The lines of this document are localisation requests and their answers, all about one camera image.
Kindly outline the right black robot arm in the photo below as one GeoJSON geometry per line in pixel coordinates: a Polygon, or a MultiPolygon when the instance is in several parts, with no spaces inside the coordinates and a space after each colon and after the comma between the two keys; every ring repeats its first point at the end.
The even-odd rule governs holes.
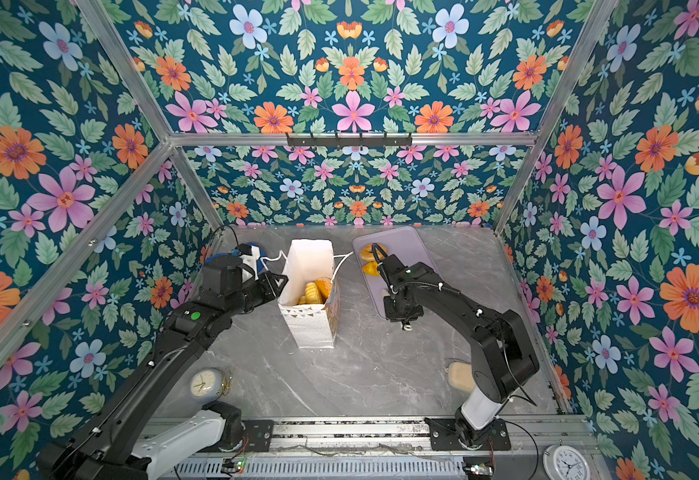
{"type": "Polygon", "coordinates": [[[469,343],[475,388],[455,414],[455,435],[469,449],[483,445],[511,396],[539,372],[523,318],[471,300],[425,263],[407,266],[377,243],[371,244],[371,254],[387,285],[387,320],[408,328],[429,310],[469,343]]]}

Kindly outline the twisted fake bread stick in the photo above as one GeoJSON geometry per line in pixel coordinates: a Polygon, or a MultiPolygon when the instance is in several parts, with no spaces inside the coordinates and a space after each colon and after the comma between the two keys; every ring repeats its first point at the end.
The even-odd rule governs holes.
{"type": "Polygon", "coordinates": [[[305,302],[307,304],[322,304],[324,302],[315,282],[309,282],[305,289],[305,302]]]}

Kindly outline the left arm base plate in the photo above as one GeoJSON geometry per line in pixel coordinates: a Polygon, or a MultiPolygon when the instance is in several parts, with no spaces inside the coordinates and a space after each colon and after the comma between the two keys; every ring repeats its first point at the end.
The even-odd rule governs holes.
{"type": "Polygon", "coordinates": [[[232,450],[239,452],[269,452],[274,437],[273,420],[238,420],[232,427],[232,450]]]}

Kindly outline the round fake bun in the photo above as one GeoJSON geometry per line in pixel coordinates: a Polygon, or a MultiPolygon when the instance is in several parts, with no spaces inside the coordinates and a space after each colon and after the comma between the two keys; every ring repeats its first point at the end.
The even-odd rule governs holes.
{"type": "Polygon", "coordinates": [[[315,281],[323,300],[327,301],[333,291],[333,281],[331,277],[322,277],[315,281]]]}

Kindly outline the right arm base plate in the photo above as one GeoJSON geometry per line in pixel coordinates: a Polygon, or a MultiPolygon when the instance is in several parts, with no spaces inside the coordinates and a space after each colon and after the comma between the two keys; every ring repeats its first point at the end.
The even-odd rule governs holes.
{"type": "Polygon", "coordinates": [[[483,430],[475,430],[463,418],[425,418],[429,442],[435,451],[509,451],[511,438],[507,423],[493,420],[483,430]]]}

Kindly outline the white paper gift bag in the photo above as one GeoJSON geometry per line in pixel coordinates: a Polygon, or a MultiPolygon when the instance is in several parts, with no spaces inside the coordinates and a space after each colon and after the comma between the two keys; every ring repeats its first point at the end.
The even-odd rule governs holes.
{"type": "Polygon", "coordinates": [[[297,346],[301,349],[333,349],[339,329],[340,288],[338,272],[349,256],[335,254],[329,239],[295,239],[287,252],[265,257],[263,262],[283,261],[288,283],[278,306],[297,346]]]}

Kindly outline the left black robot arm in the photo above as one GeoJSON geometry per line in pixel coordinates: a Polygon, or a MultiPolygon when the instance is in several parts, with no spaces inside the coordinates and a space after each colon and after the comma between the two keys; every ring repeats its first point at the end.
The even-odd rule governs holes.
{"type": "Polygon", "coordinates": [[[153,350],[103,409],[67,442],[52,442],[41,451],[42,478],[157,477],[157,461],[135,452],[149,420],[234,317],[276,300],[288,283],[287,276],[259,272],[239,255],[212,257],[202,269],[198,294],[167,315],[153,350]]]}

